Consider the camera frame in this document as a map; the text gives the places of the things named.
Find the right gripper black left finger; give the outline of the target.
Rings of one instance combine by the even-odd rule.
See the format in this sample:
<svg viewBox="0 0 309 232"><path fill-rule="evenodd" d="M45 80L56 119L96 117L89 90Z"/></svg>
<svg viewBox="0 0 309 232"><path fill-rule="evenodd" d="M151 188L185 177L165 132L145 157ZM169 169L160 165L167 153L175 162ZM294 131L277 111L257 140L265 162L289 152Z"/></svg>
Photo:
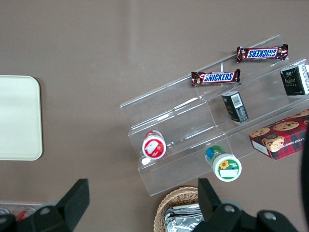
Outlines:
<svg viewBox="0 0 309 232"><path fill-rule="evenodd" d="M44 206L16 223L17 232L72 232L90 203L89 181L79 179L55 206Z"/></svg>

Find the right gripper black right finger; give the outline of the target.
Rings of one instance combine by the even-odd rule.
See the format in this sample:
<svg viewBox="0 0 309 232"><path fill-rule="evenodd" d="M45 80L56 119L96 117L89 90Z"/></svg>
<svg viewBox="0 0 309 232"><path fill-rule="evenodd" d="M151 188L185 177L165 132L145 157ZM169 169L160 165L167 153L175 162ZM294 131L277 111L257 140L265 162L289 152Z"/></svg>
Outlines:
<svg viewBox="0 0 309 232"><path fill-rule="evenodd" d="M204 220L195 232L256 232L256 218L231 203L222 203L206 178L198 180L198 204Z"/></svg>

